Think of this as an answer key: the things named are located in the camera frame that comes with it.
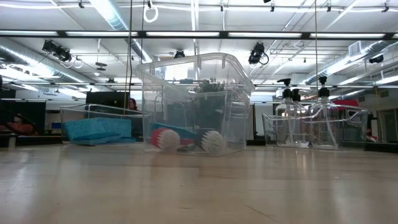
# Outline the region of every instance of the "blue foam block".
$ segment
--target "blue foam block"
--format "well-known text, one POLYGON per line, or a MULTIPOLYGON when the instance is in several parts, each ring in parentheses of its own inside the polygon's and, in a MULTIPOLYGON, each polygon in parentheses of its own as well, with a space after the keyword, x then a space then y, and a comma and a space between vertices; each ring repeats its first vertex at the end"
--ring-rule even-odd
POLYGON ((129 119, 89 118, 66 121, 63 125, 69 140, 75 144, 103 144, 131 137, 129 119))

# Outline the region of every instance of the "clear plastic bin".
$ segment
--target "clear plastic bin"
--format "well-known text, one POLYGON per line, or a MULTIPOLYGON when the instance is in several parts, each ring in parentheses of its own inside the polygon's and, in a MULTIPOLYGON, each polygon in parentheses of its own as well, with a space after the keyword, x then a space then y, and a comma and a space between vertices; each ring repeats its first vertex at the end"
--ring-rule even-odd
POLYGON ((63 106, 61 122, 64 143, 128 146, 142 136, 142 114, 113 106, 63 106))
POLYGON ((284 147, 310 147, 314 149, 363 149, 366 141, 368 111, 355 106, 328 105, 333 116, 325 119, 325 112, 318 110, 311 116, 281 117, 262 114, 267 145, 284 147), (288 133, 283 127, 302 125, 302 133, 288 133), (309 145, 297 144, 300 139, 309 145))
POLYGON ((238 60, 204 54, 138 65, 144 142, 155 151, 222 156, 246 147, 255 90, 238 60))

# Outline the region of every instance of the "ceiling beam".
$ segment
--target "ceiling beam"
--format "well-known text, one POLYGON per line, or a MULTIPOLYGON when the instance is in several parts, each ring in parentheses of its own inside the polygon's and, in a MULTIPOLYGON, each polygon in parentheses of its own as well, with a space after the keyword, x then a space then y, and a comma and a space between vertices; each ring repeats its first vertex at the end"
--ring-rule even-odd
MULTIPOLYGON (((120 30, 0 30, 0 37, 36 37, 68 39, 125 39, 120 30)), ((315 40, 315 32, 259 31, 132 31, 138 39, 238 39, 238 40, 315 40)), ((317 40, 398 40, 398 32, 318 32, 317 40)))

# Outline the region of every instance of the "clear plastic bottle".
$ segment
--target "clear plastic bottle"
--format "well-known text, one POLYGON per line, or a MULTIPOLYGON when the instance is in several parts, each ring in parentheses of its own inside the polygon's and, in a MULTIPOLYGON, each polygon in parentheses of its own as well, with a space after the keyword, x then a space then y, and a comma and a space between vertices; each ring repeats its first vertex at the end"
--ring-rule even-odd
POLYGON ((301 96, 299 93, 300 89, 292 90, 292 100, 295 111, 295 121, 293 122, 293 139, 294 143, 298 147, 308 147, 309 137, 308 130, 310 129, 308 119, 306 115, 308 114, 307 109, 301 105, 301 96))
POLYGON ((322 88, 318 101, 310 107, 310 135, 313 147, 338 148, 338 107, 329 100, 330 92, 325 88, 326 77, 319 78, 322 88))
POLYGON ((277 144, 278 146, 294 146, 293 124, 296 117, 295 104, 292 101, 292 90, 289 88, 290 79, 278 80, 285 83, 284 101, 275 109, 277 115, 277 144))

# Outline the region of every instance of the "air duct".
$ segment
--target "air duct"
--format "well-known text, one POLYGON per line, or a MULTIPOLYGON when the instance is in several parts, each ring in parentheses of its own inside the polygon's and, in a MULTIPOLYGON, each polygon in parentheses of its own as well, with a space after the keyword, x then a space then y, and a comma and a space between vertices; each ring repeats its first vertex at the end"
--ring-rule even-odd
MULTIPOLYGON (((90 3, 95 9, 101 14, 101 16, 108 22, 108 24, 114 30, 130 30, 127 24, 123 21, 120 15, 118 7, 112 0, 90 0, 90 3)), ((130 48, 136 53, 138 57, 142 57, 142 61, 145 63, 152 62, 149 55, 142 49, 140 43, 136 39, 131 39, 130 48)))
MULTIPOLYGON (((81 75, 73 70, 65 68, 59 62, 45 58, 18 43, 5 37, 0 37, 0 55, 6 55, 8 61, 13 64, 29 66, 32 72, 45 76, 59 76, 61 82, 87 82, 95 81, 81 75)), ((97 86, 99 91, 113 91, 105 86, 97 86)))
MULTIPOLYGON (((377 41, 366 44, 365 42, 358 41, 357 43, 349 47, 349 52, 339 56, 331 62, 328 62, 323 69, 318 72, 319 77, 328 77, 336 72, 339 72, 345 68, 351 66, 358 60, 367 60, 374 58, 378 55, 382 55, 386 52, 386 49, 391 45, 395 44, 395 41, 377 41)), ((301 84, 310 85, 317 80, 317 71, 308 74, 301 84)))

